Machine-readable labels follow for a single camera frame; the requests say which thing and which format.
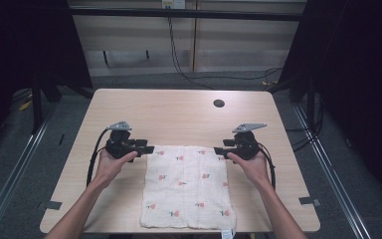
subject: white towel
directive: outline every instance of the white towel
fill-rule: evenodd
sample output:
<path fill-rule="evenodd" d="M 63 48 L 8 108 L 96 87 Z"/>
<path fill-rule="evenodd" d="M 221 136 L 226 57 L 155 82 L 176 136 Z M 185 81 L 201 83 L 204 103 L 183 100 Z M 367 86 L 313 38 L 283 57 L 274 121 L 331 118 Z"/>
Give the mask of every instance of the white towel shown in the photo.
<path fill-rule="evenodd" d="M 147 156 L 140 225 L 234 229 L 225 158 L 213 148 L 156 146 Z"/>

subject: gray carpet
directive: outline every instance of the gray carpet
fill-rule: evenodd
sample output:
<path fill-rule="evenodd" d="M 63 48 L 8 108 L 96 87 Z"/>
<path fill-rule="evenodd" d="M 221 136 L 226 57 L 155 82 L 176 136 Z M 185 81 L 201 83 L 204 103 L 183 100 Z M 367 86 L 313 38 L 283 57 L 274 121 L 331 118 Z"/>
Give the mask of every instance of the gray carpet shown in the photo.
<path fill-rule="evenodd" d="M 254 78 L 262 72 L 247 73 L 202 73 L 187 76 L 215 76 Z M 274 81 L 279 72 L 269 76 Z M 142 75 L 133 77 L 95 78 L 95 88 L 134 89 L 206 89 L 192 84 L 178 74 Z M 193 79 L 216 90 L 262 91 L 265 79 Z M 22 181 L 0 222 L 0 238 L 41 238 L 39 225 L 44 211 L 37 209 L 41 201 L 50 200 L 59 175 L 71 150 L 90 100 L 61 88 L 63 98 L 50 118 L 48 128 L 40 142 Z M 301 128 L 288 91 L 274 94 L 285 128 Z M 18 160 L 32 127 L 31 108 L 18 112 L 20 102 L 14 103 L 13 111 L 6 121 L 0 139 L 0 188 Z M 303 131 L 288 133 L 290 143 L 305 138 Z M 338 175 L 355 206 L 363 217 L 372 238 L 382 238 L 382 186 L 368 172 L 355 148 L 346 144 L 331 116 L 325 112 L 323 129 L 319 135 L 322 144 L 332 160 Z M 295 153 L 306 186 L 312 198 L 321 201 L 316 211 L 321 223 L 319 231 L 308 233 L 309 238 L 356 238 L 343 210 L 318 163 L 307 145 Z M 275 238 L 272 233 L 258 234 L 258 238 Z M 107 235 L 84 235 L 83 238 L 107 238 Z"/>

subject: forearm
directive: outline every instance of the forearm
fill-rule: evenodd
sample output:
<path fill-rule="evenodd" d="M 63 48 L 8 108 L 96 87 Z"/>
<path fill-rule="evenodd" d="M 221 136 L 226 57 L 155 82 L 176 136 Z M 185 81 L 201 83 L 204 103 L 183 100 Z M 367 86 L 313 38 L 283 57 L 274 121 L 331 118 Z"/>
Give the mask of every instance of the forearm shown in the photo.
<path fill-rule="evenodd" d="M 256 183 L 278 238 L 306 238 L 267 180 Z"/>
<path fill-rule="evenodd" d="M 79 238 L 103 187 L 92 182 L 46 238 Z"/>

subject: human hand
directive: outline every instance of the human hand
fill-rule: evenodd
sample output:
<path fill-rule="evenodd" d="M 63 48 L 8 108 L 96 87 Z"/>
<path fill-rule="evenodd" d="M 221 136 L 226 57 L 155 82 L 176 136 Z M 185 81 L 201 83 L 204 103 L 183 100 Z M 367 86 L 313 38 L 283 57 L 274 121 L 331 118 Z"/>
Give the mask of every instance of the human hand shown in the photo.
<path fill-rule="evenodd" d="M 123 165 L 131 161 L 137 156 L 137 152 L 133 151 L 120 159 L 116 159 L 107 152 L 104 148 L 100 152 L 100 159 L 98 161 L 97 172 L 95 174 L 95 179 L 92 182 L 98 182 L 103 188 L 110 185 L 113 179 L 120 173 Z"/>
<path fill-rule="evenodd" d="M 243 168 L 247 177 L 256 186 L 265 182 L 270 183 L 267 170 L 267 159 L 262 152 L 259 151 L 256 156 L 250 160 L 243 160 L 232 152 L 228 153 L 228 157 Z"/>

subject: black cable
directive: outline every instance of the black cable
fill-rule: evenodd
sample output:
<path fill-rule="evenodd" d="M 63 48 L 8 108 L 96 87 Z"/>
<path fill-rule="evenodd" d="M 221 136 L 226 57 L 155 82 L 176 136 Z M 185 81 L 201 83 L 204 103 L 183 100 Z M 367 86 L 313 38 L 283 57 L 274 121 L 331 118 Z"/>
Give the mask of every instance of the black cable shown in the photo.
<path fill-rule="evenodd" d="M 182 72 L 182 69 L 181 69 L 180 64 L 179 64 L 178 56 L 176 54 L 176 47 L 175 47 L 175 41 L 174 41 L 174 37 L 173 37 L 173 27 L 172 27 L 172 19 L 171 18 L 168 18 L 168 23 L 169 23 L 169 34 L 170 34 L 171 55 L 172 55 L 173 66 L 175 67 L 176 72 L 179 75 L 181 75 L 183 78 L 185 78 L 185 80 L 187 80 L 191 84 L 195 84 L 195 85 L 198 85 L 198 86 L 201 86 L 204 88 L 208 88 L 210 90 L 215 90 L 214 88 L 211 88 L 209 86 L 193 82 L 193 81 L 191 81 L 191 79 L 192 80 L 199 80 L 199 79 L 219 79 L 219 78 L 221 78 L 221 79 L 252 81 L 252 80 L 258 80 L 258 79 L 266 78 L 267 76 L 269 76 L 269 75 L 271 75 L 271 74 L 275 73 L 276 71 L 279 71 L 283 68 L 283 67 L 270 68 L 270 69 L 267 69 L 262 76 L 253 77 L 253 78 L 239 78 L 239 77 L 225 77 L 225 76 L 219 76 L 219 77 L 189 77 L 189 76 L 186 76 Z"/>
<path fill-rule="evenodd" d="M 174 41 L 174 38 L 173 38 L 173 30 L 172 30 L 172 19 L 171 18 L 168 18 L 167 19 L 168 23 L 169 23 L 169 34 L 170 34 L 170 45 L 171 45 L 171 54 L 172 54 L 172 61 L 173 61 L 173 66 L 175 67 L 175 70 L 176 72 L 181 75 L 183 78 L 185 78 L 185 80 L 187 80 L 189 83 L 191 84 L 194 84 L 194 85 L 197 85 L 197 86 L 200 86 L 200 87 L 204 87 L 204 88 L 207 88 L 207 89 L 210 89 L 210 90 L 215 90 L 214 88 L 211 88 L 209 86 L 206 86 L 206 85 L 203 85 L 203 84 L 199 84 L 199 83 L 196 83 L 196 82 L 193 82 L 191 81 L 187 76 L 185 76 L 185 74 L 182 72 L 182 69 L 181 69 L 181 66 L 179 64 L 179 60 L 178 60 L 178 56 L 176 54 L 176 47 L 175 47 L 175 41 Z"/>
<path fill-rule="evenodd" d="M 284 89 L 291 88 L 293 83 L 294 83 L 294 78 L 292 80 L 288 80 L 288 81 L 278 81 L 278 83 L 276 85 L 274 85 L 273 87 L 271 87 L 268 90 L 268 92 L 271 94 L 274 94 L 274 93 L 277 93 L 277 92 L 282 91 Z"/>
<path fill-rule="evenodd" d="M 275 174 L 275 166 L 273 165 L 273 162 L 272 162 L 272 157 L 271 157 L 268 149 L 264 145 L 259 143 L 259 146 L 262 147 L 261 152 L 266 157 L 266 159 L 268 160 L 269 168 L 270 168 L 270 172 L 271 172 L 272 187 L 274 190 L 276 190 L 276 174 Z"/>
<path fill-rule="evenodd" d="M 323 120 L 324 120 L 324 101 L 322 99 L 320 99 L 320 105 L 319 105 L 319 109 L 318 109 L 318 113 L 317 113 L 317 123 L 314 125 L 315 130 L 312 133 L 312 137 L 309 138 L 308 140 L 304 139 L 304 140 L 301 140 L 299 142 L 293 143 L 292 146 L 300 144 L 300 143 L 305 141 L 305 143 L 303 145 L 301 145 L 297 148 L 294 148 L 293 152 L 297 152 L 297 151 L 301 150 L 302 148 L 307 146 L 309 143 L 311 143 L 315 139 L 317 139 L 317 137 L 320 134 L 321 129 L 322 129 Z"/>
<path fill-rule="evenodd" d="M 92 176 L 93 176 L 93 169 L 95 167 L 95 162 L 97 158 L 97 154 L 99 151 L 101 151 L 103 148 L 98 149 L 98 145 L 100 144 L 101 138 L 104 136 L 104 134 L 107 132 L 107 128 L 100 134 L 98 137 L 97 143 L 95 144 L 95 151 L 93 152 L 92 159 L 90 159 L 90 165 L 89 165 L 89 172 L 87 174 L 87 182 L 86 186 L 89 186 L 90 182 L 92 181 Z"/>

